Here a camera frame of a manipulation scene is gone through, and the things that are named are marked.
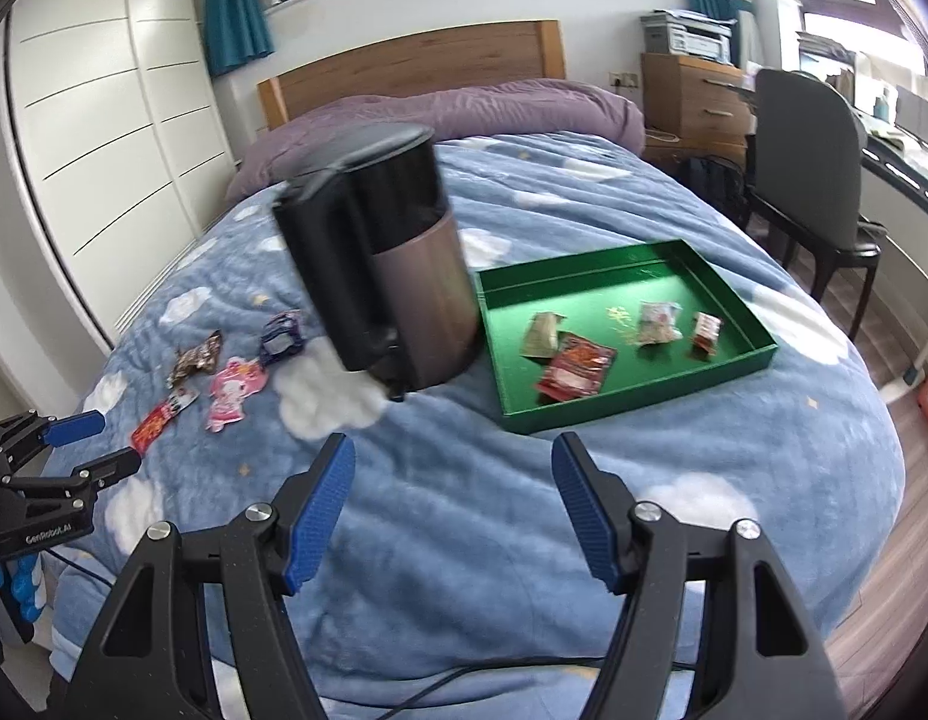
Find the blue gloved left hand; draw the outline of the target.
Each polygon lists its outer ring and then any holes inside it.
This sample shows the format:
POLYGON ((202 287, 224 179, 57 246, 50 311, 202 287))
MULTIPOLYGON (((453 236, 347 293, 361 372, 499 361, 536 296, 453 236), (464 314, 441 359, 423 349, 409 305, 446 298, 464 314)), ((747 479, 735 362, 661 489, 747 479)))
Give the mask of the blue gloved left hand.
POLYGON ((37 554, 0 562, 0 640, 23 647, 46 607, 43 563, 37 554))

